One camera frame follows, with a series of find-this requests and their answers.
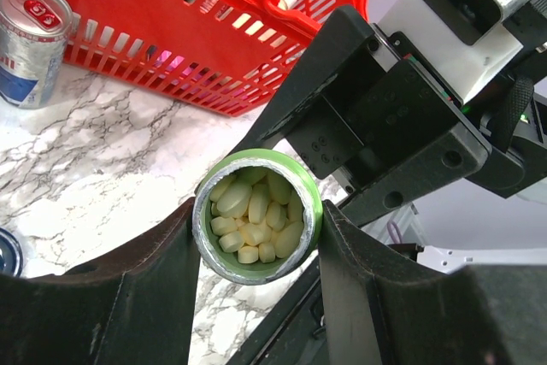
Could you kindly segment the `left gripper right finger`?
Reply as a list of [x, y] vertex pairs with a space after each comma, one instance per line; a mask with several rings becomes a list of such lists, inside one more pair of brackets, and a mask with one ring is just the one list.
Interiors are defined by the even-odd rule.
[[546, 270], [426, 268], [323, 204], [319, 241], [333, 364], [543, 364]]

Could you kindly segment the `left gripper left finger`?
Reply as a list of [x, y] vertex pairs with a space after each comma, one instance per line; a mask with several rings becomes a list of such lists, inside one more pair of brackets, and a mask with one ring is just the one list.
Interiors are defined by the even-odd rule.
[[2, 275], [1, 362], [186, 364], [200, 264], [192, 206], [63, 275]]

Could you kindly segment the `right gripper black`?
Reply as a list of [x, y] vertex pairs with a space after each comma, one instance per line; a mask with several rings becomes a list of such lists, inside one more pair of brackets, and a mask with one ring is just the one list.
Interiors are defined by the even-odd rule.
[[351, 191], [362, 227], [482, 169], [490, 144], [438, 81], [351, 6], [336, 8], [241, 140], [286, 140], [320, 179]]

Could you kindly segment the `dark blue round dish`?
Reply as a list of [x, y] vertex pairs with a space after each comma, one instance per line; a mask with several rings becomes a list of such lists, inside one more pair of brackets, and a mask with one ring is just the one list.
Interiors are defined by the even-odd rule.
[[0, 229], [0, 268], [2, 274], [20, 277], [24, 258], [21, 245], [9, 231]]

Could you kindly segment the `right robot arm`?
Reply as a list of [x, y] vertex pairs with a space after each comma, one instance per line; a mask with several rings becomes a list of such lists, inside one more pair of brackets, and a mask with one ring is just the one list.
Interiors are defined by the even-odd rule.
[[470, 59], [408, 27], [367, 23], [336, 9], [292, 69], [240, 149], [286, 140], [320, 179], [335, 176], [342, 212], [366, 225], [459, 179], [510, 197], [546, 175], [546, 21], [525, 7], [505, 24], [517, 54], [470, 102], [456, 93]]

